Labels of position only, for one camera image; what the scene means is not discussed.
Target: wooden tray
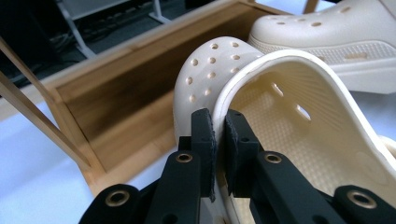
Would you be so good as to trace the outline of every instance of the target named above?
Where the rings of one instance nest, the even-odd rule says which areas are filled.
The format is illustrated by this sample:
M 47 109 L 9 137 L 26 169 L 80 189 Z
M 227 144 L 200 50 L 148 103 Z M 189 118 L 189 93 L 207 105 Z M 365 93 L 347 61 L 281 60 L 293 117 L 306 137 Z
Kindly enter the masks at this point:
M 285 13 L 254 1 L 215 1 L 55 74 L 45 86 L 33 81 L 62 132 L 41 117 L 37 127 L 76 161 L 94 195 L 127 182 L 176 145 L 173 88 L 188 56 L 215 37 L 247 41 L 252 23 L 267 14 Z M 8 98 L 22 97 L 15 92 Z M 16 104 L 21 112 L 34 111 L 23 104 Z

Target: cream clog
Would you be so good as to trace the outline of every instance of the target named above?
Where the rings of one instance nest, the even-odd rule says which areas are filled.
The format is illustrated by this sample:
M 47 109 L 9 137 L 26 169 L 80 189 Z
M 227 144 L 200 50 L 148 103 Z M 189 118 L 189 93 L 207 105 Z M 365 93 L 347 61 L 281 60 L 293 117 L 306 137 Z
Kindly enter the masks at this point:
M 265 16 L 254 23 L 248 43 L 264 54 L 314 54 L 351 91 L 396 92 L 394 0 L 344 0 L 316 13 Z
M 264 149 L 289 157 L 315 188 L 333 195 L 339 186 L 357 185 L 396 206 L 395 158 L 340 78 L 314 55 L 295 49 L 262 55 L 232 37 L 208 41 L 177 78 L 177 140 L 191 135 L 191 113 L 204 107 L 218 141 L 227 110 L 240 111 Z

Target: textured footbed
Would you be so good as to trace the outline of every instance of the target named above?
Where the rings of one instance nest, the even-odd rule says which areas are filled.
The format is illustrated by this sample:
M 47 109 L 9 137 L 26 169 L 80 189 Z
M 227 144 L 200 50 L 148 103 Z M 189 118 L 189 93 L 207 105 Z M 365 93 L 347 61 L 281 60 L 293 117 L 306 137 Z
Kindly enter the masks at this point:
M 216 49 L 210 48 L 213 43 Z M 238 43 L 238 48 L 222 51 L 221 46 L 230 43 Z M 239 59 L 230 61 L 233 55 Z M 353 184 L 395 206 L 396 160 L 335 73 L 320 59 L 299 50 L 258 56 L 254 48 L 231 37 L 198 48 L 184 64 L 176 84 L 176 138 L 191 134 L 191 113 L 207 107 L 220 140 L 224 116 L 228 108 L 235 109 L 246 116 L 264 149 L 289 157 L 315 188 L 333 195 L 337 187 Z M 209 63 L 191 66 L 191 60 L 197 58 Z M 230 74 L 231 67 L 239 71 Z M 207 78 L 210 71 L 227 78 Z M 189 78 L 195 82 L 186 82 Z M 208 88 L 210 98 L 205 96 Z M 240 219 L 252 221 L 248 201 L 236 200 L 235 204 Z

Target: bolt hole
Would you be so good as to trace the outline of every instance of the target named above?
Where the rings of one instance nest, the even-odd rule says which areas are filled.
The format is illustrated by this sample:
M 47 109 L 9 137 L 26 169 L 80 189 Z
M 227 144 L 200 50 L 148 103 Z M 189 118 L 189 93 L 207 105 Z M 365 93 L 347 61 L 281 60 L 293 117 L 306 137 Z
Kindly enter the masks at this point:
M 318 22 L 318 21 L 313 22 L 313 23 L 311 24 L 311 26 L 320 26 L 320 25 L 321 25 L 321 22 Z
M 214 78 L 215 76 L 216 76 L 216 73 L 207 74 L 207 78 Z
M 269 161 L 271 163 L 280 163 L 282 161 L 282 158 L 278 157 L 275 154 L 266 154 L 264 158 L 266 161 Z
M 357 190 L 350 190 L 346 196 L 350 201 L 352 201 L 354 204 L 367 208 L 367 209 L 373 209 L 376 208 L 376 202 L 375 200 L 370 197 L 369 195 L 357 191 Z
M 219 48 L 219 45 L 217 45 L 217 44 L 212 44 L 212 45 L 210 46 L 210 48 L 212 48 L 212 49 L 218 49 L 218 48 Z
M 177 223 L 177 216 L 174 214 L 168 214 L 163 217 L 163 224 L 174 224 Z
M 192 83 L 192 77 L 186 78 L 186 83 L 187 83 L 187 85 L 191 85 L 191 83 Z
M 189 162 L 192 161 L 192 155 L 186 153 L 180 154 L 176 157 L 176 160 L 178 162 Z
M 303 107 L 300 105 L 296 106 L 296 110 L 298 114 L 305 120 L 311 121 L 311 116 L 309 115 L 308 111 L 306 111 Z
M 106 197 L 106 204 L 109 207 L 118 207 L 129 200 L 129 192 L 126 190 L 114 190 Z
M 322 216 L 313 216 L 312 220 L 314 220 L 314 222 L 317 224 L 329 224 L 329 221 Z
M 274 91 L 279 95 L 279 96 L 283 96 L 283 91 L 279 88 L 278 85 L 276 85 L 276 83 L 272 83 L 272 87 L 274 89 Z
M 350 10 L 350 7 L 344 7 L 343 9 L 340 10 L 340 13 L 346 13 Z

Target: wooden panel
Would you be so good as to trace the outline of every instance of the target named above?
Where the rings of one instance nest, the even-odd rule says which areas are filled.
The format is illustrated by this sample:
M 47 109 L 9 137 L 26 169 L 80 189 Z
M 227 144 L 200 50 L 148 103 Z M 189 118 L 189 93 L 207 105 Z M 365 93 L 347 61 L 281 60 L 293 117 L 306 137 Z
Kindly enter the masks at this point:
M 229 15 L 227 21 L 210 30 L 205 28 L 201 34 L 198 33 L 197 27 L 205 27 L 206 24 L 219 17 L 227 17 L 226 15 Z M 186 27 L 177 34 L 163 38 L 161 43 L 156 42 L 151 47 L 126 55 L 107 67 L 129 66 L 129 62 L 141 54 L 150 54 L 162 46 L 175 46 L 152 58 L 149 62 L 130 68 L 128 72 L 113 78 L 106 85 L 99 86 L 75 99 L 69 99 L 67 106 L 74 115 L 78 126 L 89 141 L 92 141 L 112 125 L 172 90 L 182 64 L 200 45 L 222 35 L 247 39 L 251 24 L 261 15 L 262 11 L 244 5 L 229 7 L 224 14 L 220 13 L 214 17 L 205 18 L 193 27 Z M 92 73 L 91 82 L 96 80 L 95 75 L 103 76 L 103 70 L 101 73 Z M 62 96 L 64 96 L 65 90 L 66 87 L 60 91 Z
M 98 178 L 95 185 L 90 185 L 93 194 L 96 195 L 108 186 L 126 183 L 132 176 L 138 175 L 145 167 L 154 163 L 169 151 L 170 148 L 174 147 L 174 134 L 173 128 L 169 129 L 156 139 L 147 142 L 136 153 L 124 158 L 116 167 L 108 171 L 106 175 Z
M 138 154 L 142 148 L 164 133 L 174 130 L 172 100 L 173 93 L 169 92 L 91 141 L 92 148 L 107 171 L 125 158 Z M 166 145 L 171 146 L 166 150 L 171 149 L 175 144 L 175 137 L 172 135 L 167 139 Z
M 163 26 L 174 30 L 173 33 L 168 35 L 154 33 L 152 36 L 148 36 L 143 40 L 143 43 L 132 42 L 130 45 L 124 46 L 132 50 L 133 53 L 112 62 L 107 62 L 106 59 L 96 61 L 101 66 L 96 65 L 96 68 L 90 72 L 80 74 L 79 77 L 59 86 L 58 89 L 63 100 L 68 103 L 80 95 L 85 94 L 87 91 L 91 91 L 107 83 L 109 80 L 118 77 L 120 74 L 124 74 L 143 63 L 150 62 L 159 55 L 166 54 L 169 50 L 179 49 L 179 53 L 185 53 L 187 49 L 180 48 L 180 44 L 191 42 L 196 36 L 204 35 L 210 30 L 217 29 L 217 36 L 233 35 L 235 37 L 242 36 L 246 38 L 251 24 L 261 15 L 265 14 L 261 10 L 237 2 L 230 1 L 226 3 L 224 4 L 223 2 L 225 6 L 219 7 L 219 11 L 216 13 L 207 14 L 206 17 L 200 16 L 199 20 L 194 18 L 191 21 L 170 23 Z M 227 27 L 222 27 L 222 24 L 228 24 L 228 29 Z M 208 40 L 208 38 L 201 39 L 200 44 L 203 44 L 205 40 Z

